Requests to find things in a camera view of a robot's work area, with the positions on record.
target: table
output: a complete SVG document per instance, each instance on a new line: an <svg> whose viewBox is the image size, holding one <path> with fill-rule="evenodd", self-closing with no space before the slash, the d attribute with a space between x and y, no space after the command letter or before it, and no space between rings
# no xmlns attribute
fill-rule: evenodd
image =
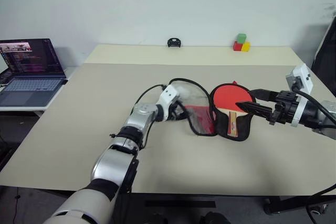
<svg viewBox="0 0 336 224"><path fill-rule="evenodd" d="M181 50L185 53L178 48L99 45L1 171L0 184L55 190L85 187L97 157L110 142L109 134L118 132L137 97L154 84L184 77L209 92L233 80L249 89L288 90L285 75L302 63L290 48L252 48L248 53L212 47ZM223 59L213 60L221 51ZM179 58L167 59L174 52ZM175 65L165 65L173 60ZM312 95L335 101L311 75ZM159 94L154 90L143 101L155 102ZM271 126L256 116L244 142L196 136L186 121L155 123L138 156L133 192L310 195L334 183L335 151L335 140L302 125Z"/></svg>
<svg viewBox="0 0 336 224"><path fill-rule="evenodd" d="M68 67L66 70L64 70L64 73L69 80L71 76L75 73L76 67ZM15 107L0 107L0 111L33 111L36 115L39 117L42 116L43 112L46 111L51 103L54 101L54 99L58 96L58 94L63 89L63 86L61 86L58 91L55 93L55 95L52 97L52 99L48 102L46 106L42 107L23 107L23 106L15 106Z"/></svg>

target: laptop keyboard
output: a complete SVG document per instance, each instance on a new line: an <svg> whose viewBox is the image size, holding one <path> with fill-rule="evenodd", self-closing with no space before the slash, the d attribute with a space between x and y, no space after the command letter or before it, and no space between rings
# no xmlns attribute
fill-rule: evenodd
<svg viewBox="0 0 336 224"><path fill-rule="evenodd" d="M4 91L53 91L60 81L60 79L16 79Z"/></svg>

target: black cable clip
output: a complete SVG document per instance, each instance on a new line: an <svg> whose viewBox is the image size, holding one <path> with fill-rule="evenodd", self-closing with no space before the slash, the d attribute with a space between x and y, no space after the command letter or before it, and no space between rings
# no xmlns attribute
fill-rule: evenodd
<svg viewBox="0 0 336 224"><path fill-rule="evenodd" d="M181 47L181 41L178 38L170 38L167 45L168 47Z"/></svg>

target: green block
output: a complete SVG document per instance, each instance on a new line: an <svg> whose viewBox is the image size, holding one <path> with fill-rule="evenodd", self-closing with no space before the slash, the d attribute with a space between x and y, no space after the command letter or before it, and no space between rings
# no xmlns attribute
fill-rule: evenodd
<svg viewBox="0 0 336 224"><path fill-rule="evenodd" d="M238 34L237 43L244 44L246 40L246 34Z"/></svg>

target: toy block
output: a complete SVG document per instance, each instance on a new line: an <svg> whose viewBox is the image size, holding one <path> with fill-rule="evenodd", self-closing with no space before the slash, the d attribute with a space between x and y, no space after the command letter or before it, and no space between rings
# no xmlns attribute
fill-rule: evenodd
<svg viewBox="0 0 336 224"><path fill-rule="evenodd" d="M233 51L241 51L243 44L237 43L235 41L235 43L233 44Z"/></svg>
<svg viewBox="0 0 336 224"><path fill-rule="evenodd" d="M248 52L250 50L250 42L245 42L242 46L242 52Z"/></svg>
<svg viewBox="0 0 336 224"><path fill-rule="evenodd" d="M239 44L244 44L246 40L246 34L238 34L237 36L237 42Z"/></svg>

